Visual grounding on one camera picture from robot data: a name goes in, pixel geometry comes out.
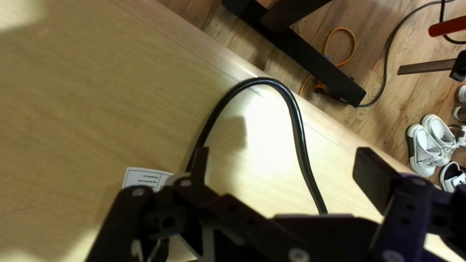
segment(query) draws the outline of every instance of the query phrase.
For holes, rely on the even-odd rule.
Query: black metal bracket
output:
[[[290,25],[330,0],[278,0],[269,11],[255,0],[221,0],[223,6],[284,51],[330,92],[358,107],[365,91],[290,30]]]
[[[194,171],[202,172],[205,156],[199,150]],[[199,262],[440,262],[424,249],[428,232],[466,258],[466,187],[443,193],[422,178],[396,174],[370,149],[357,150],[354,180],[384,214],[381,225],[341,214],[265,219],[198,180],[173,178],[160,193],[147,187],[122,190],[87,262],[164,262],[170,236],[180,236]]]

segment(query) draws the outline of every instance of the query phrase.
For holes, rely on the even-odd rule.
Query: metal bar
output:
[[[282,33],[294,22],[320,9],[330,0],[278,0],[262,18],[262,25],[271,33]]]
[[[438,60],[429,63],[405,65],[397,69],[397,75],[418,75],[428,72],[448,72],[454,66],[454,60]]]

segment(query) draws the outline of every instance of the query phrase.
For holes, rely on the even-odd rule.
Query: white label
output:
[[[170,175],[172,174],[156,169],[128,168],[125,180],[122,182],[122,188],[145,185],[150,187],[154,193],[157,193],[163,188],[166,180]]]

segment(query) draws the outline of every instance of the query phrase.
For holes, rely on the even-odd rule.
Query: sneaker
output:
[[[450,132],[456,137],[457,148],[466,148],[466,126],[450,126]]]
[[[435,166],[443,166],[444,152],[435,139],[419,124],[411,126],[406,132],[409,165],[419,177],[431,177]]]
[[[453,118],[460,123],[466,123],[466,107],[456,107],[453,110]]]
[[[440,145],[441,150],[444,152],[441,166],[447,165],[457,149],[454,134],[450,132],[448,126],[434,114],[425,116],[422,118],[422,127],[434,137],[434,140]]]
[[[440,184],[445,193],[454,193],[459,185],[466,185],[466,174],[456,162],[448,164],[440,171]]]
[[[460,104],[466,104],[466,86],[460,86],[456,92],[456,99]]]

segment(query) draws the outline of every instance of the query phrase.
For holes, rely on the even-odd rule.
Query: wooden surface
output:
[[[182,172],[221,95],[263,75],[150,2],[7,2],[0,25],[0,261],[83,261],[125,169]],[[380,222],[351,180],[371,145],[298,104],[329,212]],[[265,216],[316,214],[288,124],[274,92],[240,95],[210,137],[208,185]]]
[[[218,44],[230,49],[245,60],[279,79],[293,91],[298,91],[307,73],[262,37],[230,15],[217,0],[159,0],[167,5],[192,25],[201,28]],[[317,12],[306,17],[293,28],[314,49],[322,50],[328,34],[344,27],[357,37],[354,59],[342,67],[368,95],[368,102],[380,89],[383,69],[383,47],[395,25],[411,11],[424,5],[424,0],[333,0]],[[447,5],[445,19],[463,17],[464,0]],[[443,38],[429,38],[428,28],[438,22],[440,5],[427,8],[412,17],[396,37],[389,60],[389,83],[376,107],[354,110],[333,99],[313,94],[309,85],[304,98],[330,116],[333,120],[360,134],[367,142],[408,165],[405,132],[427,114],[437,114],[447,124],[459,126],[451,111],[456,107],[456,88],[448,73],[396,76],[402,65],[431,60],[454,59],[464,50],[451,46]],[[466,40],[466,33],[451,35]],[[329,46],[329,60],[341,62],[348,56],[349,40],[335,35]],[[466,165],[464,150],[459,150],[454,161]]]

